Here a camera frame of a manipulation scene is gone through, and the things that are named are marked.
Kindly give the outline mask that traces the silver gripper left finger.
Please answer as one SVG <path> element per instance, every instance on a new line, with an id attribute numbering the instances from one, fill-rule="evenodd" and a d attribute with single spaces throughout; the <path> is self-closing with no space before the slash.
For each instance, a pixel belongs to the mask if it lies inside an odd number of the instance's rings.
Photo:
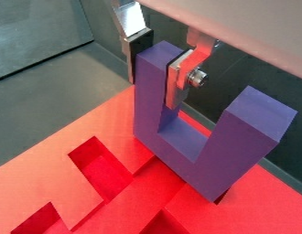
<path id="1" fill-rule="evenodd" d="M 127 56 L 128 78 L 135 82 L 136 54 L 151 46 L 152 30 L 147 27 L 136 0 L 111 0 L 111 8 L 121 36 L 121 52 Z"/>

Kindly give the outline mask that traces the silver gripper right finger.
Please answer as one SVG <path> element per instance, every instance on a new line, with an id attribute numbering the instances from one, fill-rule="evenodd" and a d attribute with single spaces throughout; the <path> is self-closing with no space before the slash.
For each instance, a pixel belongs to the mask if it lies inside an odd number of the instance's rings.
<path id="1" fill-rule="evenodd" d="M 216 39 L 193 28 L 188 29 L 187 43 L 193 48 L 185 50 L 171 62 L 167 69 L 165 106 L 175 110 L 185 100 L 189 87 L 200 88 L 207 74 L 199 66 L 208 58 Z"/>

